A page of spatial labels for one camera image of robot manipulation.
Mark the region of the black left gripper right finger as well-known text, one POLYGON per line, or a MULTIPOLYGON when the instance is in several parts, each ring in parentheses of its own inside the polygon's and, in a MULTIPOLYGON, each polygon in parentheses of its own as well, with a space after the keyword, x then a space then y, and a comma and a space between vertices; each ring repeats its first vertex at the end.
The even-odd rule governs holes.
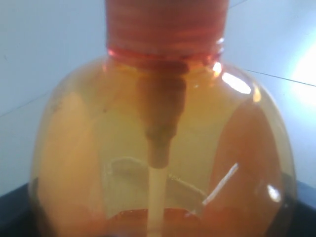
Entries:
POLYGON ((298 200, 287 237, 316 237, 316 189, 297 182, 298 200))

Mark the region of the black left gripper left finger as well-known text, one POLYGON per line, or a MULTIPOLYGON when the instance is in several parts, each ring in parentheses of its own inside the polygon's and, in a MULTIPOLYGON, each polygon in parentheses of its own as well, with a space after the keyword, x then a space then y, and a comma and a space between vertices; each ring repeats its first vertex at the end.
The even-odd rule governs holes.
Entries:
POLYGON ((29 200, 29 184, 0 197, 0 235, 2 237, 40 237, 29 200))

